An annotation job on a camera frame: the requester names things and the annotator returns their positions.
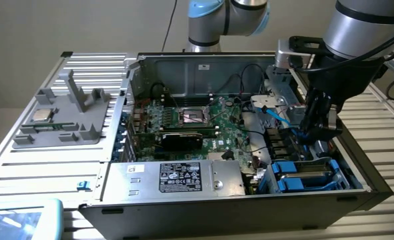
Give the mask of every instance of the warning label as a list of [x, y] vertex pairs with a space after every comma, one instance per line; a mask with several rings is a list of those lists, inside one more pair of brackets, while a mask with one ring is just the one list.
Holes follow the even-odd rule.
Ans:
[[201, 163], [162, 163], [158, 189], [162, 193], [202, 191]]

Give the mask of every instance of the green circuit board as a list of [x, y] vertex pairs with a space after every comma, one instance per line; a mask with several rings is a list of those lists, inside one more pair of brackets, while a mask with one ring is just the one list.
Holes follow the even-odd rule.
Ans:
[[[256, 169], [249, 167], [253, 155], [244, 152], [240, 148], [240, 144], [248, 138], [248, 133], [238, 130], [230, 121], [230, 116], [240, 117], [240, 107], [234, 110], [234, 106], [226, 106], [228, 100], [233, 101], [233, 98], [225, 97], [224, 100], [208, 107], [208, 117], [213, 119], [206, 123], [184, 123], [185, 118], [181, 119], [181, 109], [177, 107], [164, 107], [158, 101], [153, 101], [144, 109], [137, 109], [134, 139], [138, 162], [221, 160], [222, 154], [232, 150], [234, 159], [240, 161], [242, 171], [245, 173], [254, 173]], [[189, 107], [188, 109], [198, 111], [204, 107]], [[205, 127], [209, 128], [209, 126], [217, 126], [217, 128], [204, 129]], [[166, 152], [161, 146], [161, 139], [166, 133], [202, 133], [213, 137], [206, 136], [204, 138], [201, 149], [192, 152]], [[250, 150], [246, 144], [244, 145], [244, 150]]]

